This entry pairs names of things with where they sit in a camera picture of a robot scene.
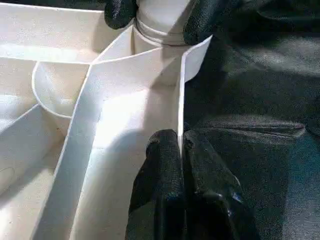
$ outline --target white plastic tray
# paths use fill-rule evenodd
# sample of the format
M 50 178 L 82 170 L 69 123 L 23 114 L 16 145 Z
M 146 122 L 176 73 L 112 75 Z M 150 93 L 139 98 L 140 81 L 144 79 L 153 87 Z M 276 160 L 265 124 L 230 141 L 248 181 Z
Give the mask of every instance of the white plastic tray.
M 210 39 L 163 47 L 102 11 L 0 12 L 0 239 L 124 239 L 148 139 L 174 129 L 182 146 L 184 83 Z

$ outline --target white plastic part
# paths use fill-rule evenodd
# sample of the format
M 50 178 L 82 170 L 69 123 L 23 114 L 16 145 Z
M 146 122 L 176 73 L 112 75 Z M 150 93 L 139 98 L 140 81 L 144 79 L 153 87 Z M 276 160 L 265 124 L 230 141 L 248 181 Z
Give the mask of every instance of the white plastic part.
M 185 45 L 183 29 L 194 0 L 139 0 L 138 29 L 150 40 L 166 45 Z
M 0 132 L 37 103 L 30 81 L 35 64 L 0 57 Z
M 34 68 L 34 96 L 52 115 L 53 121 L 65 136 L 88 69 L 88 64 L 56 62 L 39 62 Z
M 0 132 L 0 193 L 41 160 L 62 138 L 39 105 Z
M 123 239 L 149 137 L 174 129 L 182 151 L 184 83 L 210 39 L 164 46 L 103 11 L 0 10 L 0 239 Z

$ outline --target gloved finger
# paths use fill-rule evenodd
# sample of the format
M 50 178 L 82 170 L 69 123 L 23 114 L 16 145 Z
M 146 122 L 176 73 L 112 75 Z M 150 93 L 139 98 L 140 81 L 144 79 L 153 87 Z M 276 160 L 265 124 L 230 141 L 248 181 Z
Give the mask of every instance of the gloved finger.
M 183 29 L 185 43 L 195 45 L 210 37 L 239 2 L 240 0 L 195 0 Z
M 136 16 L 136 0 L 107 0 L 104 20 L 112 29 L 124 28 Z
M 194 238 L 205 233 L 203 239 L 259 240 L 237 178 L 209 141 L 193 130 L 187 131 L 184 151 L 193 182 L 193 197 L 188 196 L 192 199 L 187 207 L 188 232 Z
M 173 130 L 156 132 L 133 184 L 127 240 L 182 239 L 185 229 L 182 160 Z

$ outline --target white plastic edge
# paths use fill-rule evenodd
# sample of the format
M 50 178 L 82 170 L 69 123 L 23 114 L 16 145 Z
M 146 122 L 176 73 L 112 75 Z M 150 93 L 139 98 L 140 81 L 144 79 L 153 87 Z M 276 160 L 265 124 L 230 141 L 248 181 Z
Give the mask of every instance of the white plastic edge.
M 56 11 L 68 11 L 68 12 L 101 13 L 101 14 L 104 12 L 101 10 L 87 10 L 87 9 L 76 9 L 76 8 L 52 7 L 52 6 L 23 5 L 23 4 L 6 3 L 6 2 L 0 2 L 0 6 L 1 5 L 12 6 L 12 7 L 17 7 L 17 8 L 51 9 L 51 10 L 56 10 Z
M 146 24 L 144 24 L 139 17 L 137 19 L 137 28 L 147 39 L 164 45 L 171 46 L 185 46 L 185 40 L 183 33 L 167 33 L 155 30 Z

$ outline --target black cloth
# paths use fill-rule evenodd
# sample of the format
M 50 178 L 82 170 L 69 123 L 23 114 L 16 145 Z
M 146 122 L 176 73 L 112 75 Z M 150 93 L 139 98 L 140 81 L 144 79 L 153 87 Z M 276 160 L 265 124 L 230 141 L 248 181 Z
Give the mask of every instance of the black cloth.
M 184 117 L 238 177 L 262 240 L 320 238 L 320 38 L 262 18 L 214 39 Z
M 133 184 L 127 240 L 259 240 L 237 178 L 210 143 L 190 130 L 150 139 Z

